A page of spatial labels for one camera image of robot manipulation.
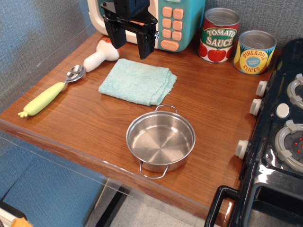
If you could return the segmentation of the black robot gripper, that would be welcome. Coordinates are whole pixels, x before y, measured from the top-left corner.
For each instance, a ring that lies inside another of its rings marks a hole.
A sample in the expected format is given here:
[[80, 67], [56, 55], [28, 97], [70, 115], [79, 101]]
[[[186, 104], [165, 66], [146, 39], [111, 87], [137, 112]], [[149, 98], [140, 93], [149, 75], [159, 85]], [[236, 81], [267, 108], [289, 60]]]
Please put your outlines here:
[[119, 49], [127, 42], [127, 31], [136, 34], [141, 60], [154, 52], [158, 36], [156, 29], [158, 20], [149, 12], [149, 6], [148, 0], [114, 0], [100, 3], [112, 45]]

